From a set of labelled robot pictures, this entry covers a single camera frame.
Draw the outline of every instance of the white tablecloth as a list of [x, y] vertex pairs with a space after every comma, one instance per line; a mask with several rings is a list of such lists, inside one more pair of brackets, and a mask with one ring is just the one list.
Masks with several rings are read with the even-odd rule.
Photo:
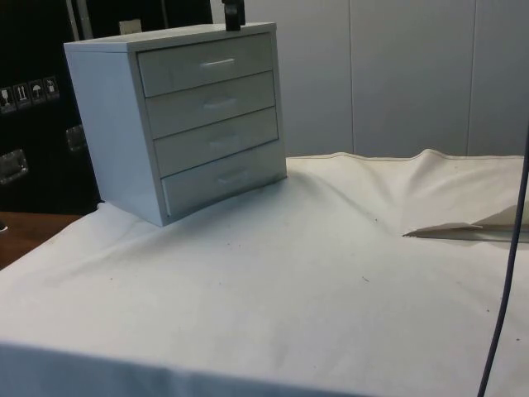
[[[402, 235], [501, 213], [521, 166], [289, 159], [165, 228], [102, 204], [0, 272], [0, 395], [475, 395], [508, 244]], [[488, 396], [529, 395], [528, 262]]]

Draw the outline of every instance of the sticker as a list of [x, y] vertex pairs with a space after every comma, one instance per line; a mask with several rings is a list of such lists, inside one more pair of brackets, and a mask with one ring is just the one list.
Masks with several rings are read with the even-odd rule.
[[42, 80], [30, 81], [30, 95], [31, 101], [34, 105], [46, 102], [46, 94], [44, 91], [44, 84]]
[[16, 110], [17, 105], [11, 87], [0, 88], [0, 113], [6, 114]]
[[44, 91], [49, 101], [59, 99], [59, 86], [54, 76], [44, 78]]
[[15, 92], [15, 101], [19, 109], [31, 106], [30, 90], [26, 83], [13, 85], [13, 91]]

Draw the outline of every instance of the white wall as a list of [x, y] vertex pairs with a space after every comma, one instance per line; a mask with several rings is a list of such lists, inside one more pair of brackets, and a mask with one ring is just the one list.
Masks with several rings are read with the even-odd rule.
[[278, 23], [290, 155], [522, 153], [529, 1], [245, 2], [249, 21]]
[[351, 0], [361, 155], [464, 155], [475, 0]]
[[521, 155], [529, 123], [529, 1], [479, 0], [470, 155]]
[[[248, 22], [278, 24], [289, 155], [353, 151], [349, 0], [245, 0]], [[214, 22], [224, 22], [212, 0]]]

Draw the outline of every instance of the small black object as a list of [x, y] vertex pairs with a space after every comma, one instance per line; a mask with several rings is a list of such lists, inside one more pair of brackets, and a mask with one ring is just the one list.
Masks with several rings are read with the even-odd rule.
[[239, 31], [246, 24], [244, 0], [222, 0], [227, 31]]
[[242, 26], [246, 24], [245, 0], [239, 0], [239, 21]]

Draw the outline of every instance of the drawer handle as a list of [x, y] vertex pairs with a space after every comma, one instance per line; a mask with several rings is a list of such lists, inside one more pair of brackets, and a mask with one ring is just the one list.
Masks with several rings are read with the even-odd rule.
[[207, 110], [215, 110], [220, 108], [227, 108], [235, 105], [237, 98], [224, 98], [216, 102], [206, 102], [204, 103], [204, 108]]
[[218, 60], [216, 62], [204, 62], [203, 64], [200, 64], [200, 67], [202, 69], [212, 69], [217, 66], [227, 66], [227, 65], [233, 65], [235, 64], [235, 59], [230, 58], [228, 60]]
[[243, 169], [219, 176], [217, 181], [219, 184], [235, 184], [246, 181], [249, 176], [250, 172], [248, 172], [248, 169]]
[[226, 146], [233, 147], [239, 146], [241, 144], [241, 139], [237, 134], [231, 134], [218, 138], [215, 141], [209, 141], [209, 147], [213, 150], [224, 149]]

